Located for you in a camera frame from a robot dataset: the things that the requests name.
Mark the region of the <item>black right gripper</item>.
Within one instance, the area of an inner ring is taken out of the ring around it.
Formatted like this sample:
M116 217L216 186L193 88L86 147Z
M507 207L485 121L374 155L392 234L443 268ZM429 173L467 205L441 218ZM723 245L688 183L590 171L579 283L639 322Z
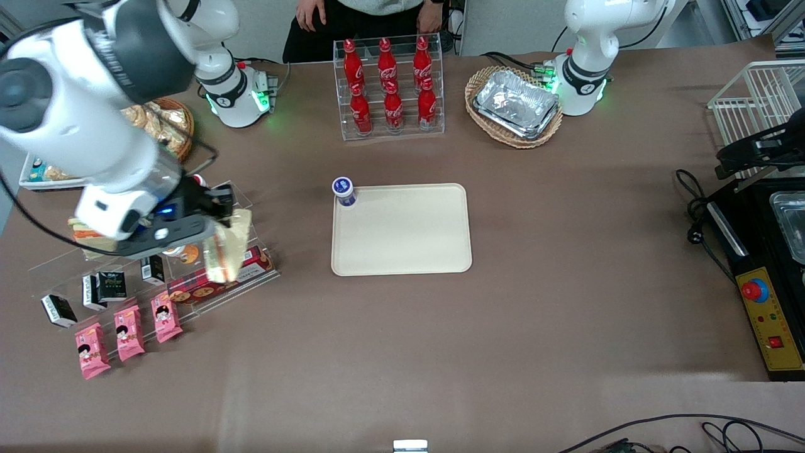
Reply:
M126 216L124 232L130 236L117 243L118 256L150 256L168 249L197 243L214 233L216 223L232 227L236 206L233 186L207 188L192 177L183 177L170 196L149 214Z

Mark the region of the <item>person right hand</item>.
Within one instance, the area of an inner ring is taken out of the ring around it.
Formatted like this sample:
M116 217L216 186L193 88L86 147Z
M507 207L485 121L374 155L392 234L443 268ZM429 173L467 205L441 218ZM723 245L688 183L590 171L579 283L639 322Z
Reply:
M296 21L306 32L316 32L316 26L326 25L326 3L323 0L299 0L296 6Z

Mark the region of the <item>person left hand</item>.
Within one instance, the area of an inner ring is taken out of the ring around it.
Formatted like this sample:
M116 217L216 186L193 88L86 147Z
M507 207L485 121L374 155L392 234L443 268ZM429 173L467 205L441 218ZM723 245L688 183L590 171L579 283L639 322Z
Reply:
M445 1L424 0L417 17L417 33L431 34L442 29Z

